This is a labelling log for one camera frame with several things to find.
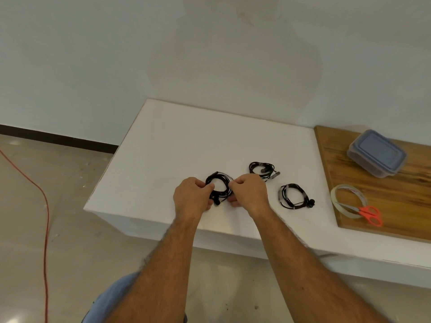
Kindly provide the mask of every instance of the plastic container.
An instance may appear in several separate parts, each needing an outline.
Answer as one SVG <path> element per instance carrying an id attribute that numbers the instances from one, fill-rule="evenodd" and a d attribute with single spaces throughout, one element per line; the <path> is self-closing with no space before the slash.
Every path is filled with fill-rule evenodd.
<path id="1" fill-rule="evenodd" d="M 377 178 L 395 175 L 407 153 L 377 131 L 363 132 L 349 146 L 347 156 Z"/>

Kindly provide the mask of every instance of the white wall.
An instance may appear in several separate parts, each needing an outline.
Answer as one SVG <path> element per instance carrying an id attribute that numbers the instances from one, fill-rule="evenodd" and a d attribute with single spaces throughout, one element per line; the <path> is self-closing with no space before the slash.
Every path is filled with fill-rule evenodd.
<path id="1" fill-rule="evenodd" d="M 431 0 L 1 0 L 0 124 L 119 144 L 146 97 L 431 144 Z"/>

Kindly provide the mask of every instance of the person's right hand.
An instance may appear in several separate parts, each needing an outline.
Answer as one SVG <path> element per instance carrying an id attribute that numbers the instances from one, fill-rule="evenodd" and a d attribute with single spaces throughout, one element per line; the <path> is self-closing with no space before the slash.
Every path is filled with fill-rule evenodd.
<path id="1" fill-rule="evenodd" d="M 270 208 L 266 184 L 256 173 L 239 176 L 229 183 L 229 188 L 234 194 L 228 197 L 228 202 L 233 207 L 244 207 L 251 217 Z"/>

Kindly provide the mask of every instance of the forearm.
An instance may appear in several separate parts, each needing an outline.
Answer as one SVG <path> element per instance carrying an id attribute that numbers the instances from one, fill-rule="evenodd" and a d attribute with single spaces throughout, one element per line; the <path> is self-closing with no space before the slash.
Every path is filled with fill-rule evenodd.
<path id="1" fill-rule="evenodd" d="M 182 322 L 197 222 L 175 219 L 106 323 Z"/>
<path id="2" fill-rule="evenodd" d="M 305 248 L 272 209 L 254 221 L 296 323 L 388 322 Z"/>

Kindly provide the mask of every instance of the black baseboard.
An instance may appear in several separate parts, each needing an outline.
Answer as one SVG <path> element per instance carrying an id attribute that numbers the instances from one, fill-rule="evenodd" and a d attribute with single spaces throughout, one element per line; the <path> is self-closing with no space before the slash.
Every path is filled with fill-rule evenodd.
<path id="1" fill-rule="evenodd" d="M 53 133 L 43 133 L 41 131 L 24 128 L 5 126 L 3 124 L 0 124 L 0 134 L 111 154 L 114 154 L 118 148 L 118 145 L 94 142 L 91 140 L 81 140 L 79 138 L 56 135 Z"/>

